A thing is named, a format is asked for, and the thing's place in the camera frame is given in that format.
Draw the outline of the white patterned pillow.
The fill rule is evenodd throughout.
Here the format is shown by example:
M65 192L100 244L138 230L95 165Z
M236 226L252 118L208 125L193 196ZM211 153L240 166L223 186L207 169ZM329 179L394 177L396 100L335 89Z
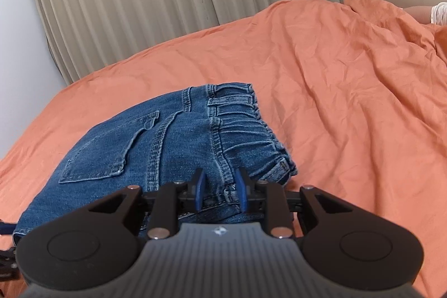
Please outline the white patterned pillow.
M405 11L419 23L447 25L447 2L440 2L434 6L412 6L405 8Z

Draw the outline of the orange crumpled duvet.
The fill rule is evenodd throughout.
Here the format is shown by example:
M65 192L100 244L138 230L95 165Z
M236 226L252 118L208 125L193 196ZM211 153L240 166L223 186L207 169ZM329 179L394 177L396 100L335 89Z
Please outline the orange crumpled duvet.
M446 26L419 23L405 8L385 0L344 0L343 4L364 20L390 31L399 41L422 48L437 58L443 70L446 68Z

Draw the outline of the blue denim jeans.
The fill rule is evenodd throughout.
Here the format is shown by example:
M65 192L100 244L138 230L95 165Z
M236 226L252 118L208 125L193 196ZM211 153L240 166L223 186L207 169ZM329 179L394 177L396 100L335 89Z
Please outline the blue denim jeans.
M285 185L296 165L262 120L249 84L189 87L144 101L92 127L65 155L20 216L13 238L129 185L144 192L202 169L203 207L183 221L252 220L239 207L234 173Z

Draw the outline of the orange bed sheet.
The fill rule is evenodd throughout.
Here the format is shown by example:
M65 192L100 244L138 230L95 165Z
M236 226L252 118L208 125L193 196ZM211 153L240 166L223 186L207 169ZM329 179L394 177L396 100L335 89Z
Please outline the orange bed sheet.
M415 282L446 292L446 68L343 3L279 1L171 40L59 92L1 160L1 218L15 222L94 125L193 85L253 85L261 115L310 184L411 230Z

